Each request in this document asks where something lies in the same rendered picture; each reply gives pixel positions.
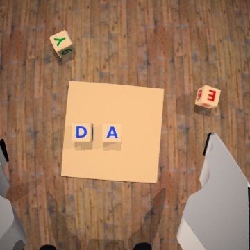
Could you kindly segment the peach square mat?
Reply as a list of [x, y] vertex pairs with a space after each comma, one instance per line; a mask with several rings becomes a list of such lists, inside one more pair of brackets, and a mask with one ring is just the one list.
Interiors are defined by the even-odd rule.
[[[164, 89], [69, 81], [61, 176], [157, 183]], [[92, 122], [93, 141], [72, 142], [72, 122]], [[122, 123], [103, 142], [104, 122]]]

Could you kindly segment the beige letter block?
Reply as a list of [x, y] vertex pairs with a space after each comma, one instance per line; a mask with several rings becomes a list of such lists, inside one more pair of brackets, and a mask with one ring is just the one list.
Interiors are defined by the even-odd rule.
[[122, 123], [103, 123], [103, 142], [121, 142]]
[[50, 40], [54, 49], [56, 50], [56, 53], [61, 58], [76, 51], [66, 30], [52, 35]]
[[210, 86], [203, 86], [198, 89], [195, 104], [206, 108], [213, 108], [218, 105], [221, 90]]
[[72, 123], [72, 142], [93, 141], [94, 124], [91, 122]]

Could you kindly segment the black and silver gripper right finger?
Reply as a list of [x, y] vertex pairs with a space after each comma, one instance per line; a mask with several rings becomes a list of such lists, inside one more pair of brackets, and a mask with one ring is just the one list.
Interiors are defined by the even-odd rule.
[[177, 240], [182, 250], [250, 250], [250, 183], [216, 133], [209, 133], [199, 180]]

